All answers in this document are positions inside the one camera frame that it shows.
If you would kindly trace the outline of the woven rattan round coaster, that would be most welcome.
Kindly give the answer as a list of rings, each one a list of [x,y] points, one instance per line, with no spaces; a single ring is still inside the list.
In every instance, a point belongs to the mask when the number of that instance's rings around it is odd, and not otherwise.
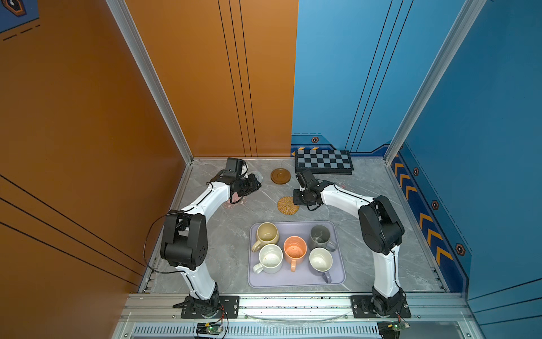
[[[294,204],[292,196],[284,196],[277,202],[277,208],[279,212],[287,216],[296,214],[299,210],[299,206]]]

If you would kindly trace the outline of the brown wooden round coaster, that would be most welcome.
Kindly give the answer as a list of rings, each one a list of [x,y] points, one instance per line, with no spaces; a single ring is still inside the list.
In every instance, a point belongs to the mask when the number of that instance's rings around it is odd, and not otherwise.
[[[272,182],[278,185],[287,184],[291,177],[290,171],[285,168],[274,169],[270,174]]]

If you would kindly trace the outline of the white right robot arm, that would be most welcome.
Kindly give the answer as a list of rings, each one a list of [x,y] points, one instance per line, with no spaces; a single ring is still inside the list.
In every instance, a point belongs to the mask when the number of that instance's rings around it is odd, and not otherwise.
[[[398,254],[405,227],[387,197],[361,196],[325,181],[295,189],[293,202],[306,207],[332,206],[356,217],[364,243],[373,252],[375,279],[369,312],[382,318],[412,316],[398,277]]]

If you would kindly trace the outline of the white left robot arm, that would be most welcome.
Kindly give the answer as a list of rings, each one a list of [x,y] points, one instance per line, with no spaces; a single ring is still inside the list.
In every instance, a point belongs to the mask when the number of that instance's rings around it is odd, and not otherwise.
[[[183,302],[188,313],[210,318],[220,306],[218,285],[205,263],[209,250],[207,221],[223,203],[234,203],[234,196],[242,199],[260,188],[253,173],[235,178],[217,175],[193,203],[165,216],[160,256],[181,274],[189,288]]]

